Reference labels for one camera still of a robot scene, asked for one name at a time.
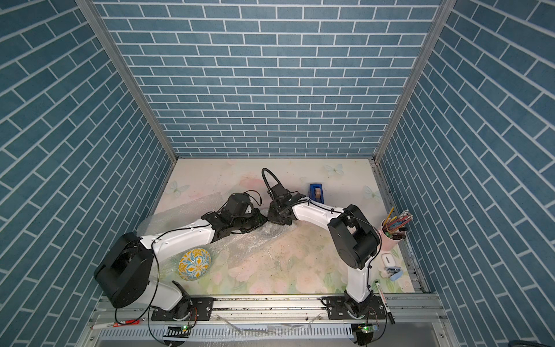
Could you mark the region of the clear bubble wrap sheet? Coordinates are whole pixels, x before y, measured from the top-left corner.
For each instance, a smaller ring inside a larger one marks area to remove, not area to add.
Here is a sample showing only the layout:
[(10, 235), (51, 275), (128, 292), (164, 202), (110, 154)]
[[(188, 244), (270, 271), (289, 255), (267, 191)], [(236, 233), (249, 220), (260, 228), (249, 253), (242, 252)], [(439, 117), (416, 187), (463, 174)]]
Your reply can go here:
[[(137, 235), (145, 237), (186, 226), (195, 222), (202, 214), (215, 210), (215, 208), (223, 203), (222, 195), (216, 192), (215, 194), (192, 200), (167, 211), (156, 213), (141, 222), (137, 227)], [(188, 251), (196, 249), (204, 249), (209, 254), (207, 261), (210, 265), (199, 274), (201, 278), (215, 276), (216, 273), (227, 268), (241, 267), (250, 259), (256, 261), (270, 259), (275, 254), (268, 250), (270, 245), (276, 241), (286, 240), (297, 228), (295, 224), (279, 226), (267, 222), (264, 226), (256, 228), (248, 234), (241, 234), (235, 231), (222, 241), (216, 241), (212, 244), (201, 244), (191, 247), (181, 245), (176, 254), (160, 262), (160, 277), (166, 281), (171, 279), (189, 282), (196, 281), (197, 278), (195, 276), (179, 271), (179, 262), (182, 257)]]

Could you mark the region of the blue tape dispenser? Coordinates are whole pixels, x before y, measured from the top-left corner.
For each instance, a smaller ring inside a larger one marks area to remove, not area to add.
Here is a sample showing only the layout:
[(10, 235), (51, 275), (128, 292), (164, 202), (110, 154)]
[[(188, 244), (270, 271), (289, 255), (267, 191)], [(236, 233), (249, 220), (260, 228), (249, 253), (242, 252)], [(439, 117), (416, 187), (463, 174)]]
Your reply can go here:
[(309, 185), (309, 198), (315, 202), (325, 202), (322, 184), (312, 183)]

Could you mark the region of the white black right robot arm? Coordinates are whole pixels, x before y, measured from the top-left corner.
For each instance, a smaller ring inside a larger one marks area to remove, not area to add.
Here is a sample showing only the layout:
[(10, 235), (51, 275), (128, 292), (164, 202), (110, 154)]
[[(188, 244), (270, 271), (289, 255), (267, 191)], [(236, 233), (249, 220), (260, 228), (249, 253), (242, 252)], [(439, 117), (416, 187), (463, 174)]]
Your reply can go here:
[(270, 223), (291, 225), (293, 221), (305, 221), (329, 231), (340, 259), (347, 265), (345, 307), (354, 318), (362, 318), (371, 302), (371, 263), (381, 247), (376, 228), (355, 205), (323, 205), (280, 183), (268, 189), (268, 194), (272, 198), (267, 217)]

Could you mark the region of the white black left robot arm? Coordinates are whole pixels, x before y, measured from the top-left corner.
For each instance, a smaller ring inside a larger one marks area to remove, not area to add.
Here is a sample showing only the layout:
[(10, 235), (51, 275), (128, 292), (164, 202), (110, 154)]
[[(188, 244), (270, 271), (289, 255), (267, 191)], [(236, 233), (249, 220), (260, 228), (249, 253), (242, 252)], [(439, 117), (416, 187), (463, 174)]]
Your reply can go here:
[(160, 264), (231, 234), (247, 234), (266, 222), (248, 192), (234, 193), (219, 210), (186, 226), (143, 237), (133, 232), (120, 236), (96, 268), (94, 279), (116, 309), (140, 302), (172, 320), (185, 320), (191, 315), (190, 296), (180, 283), (161, 283)]

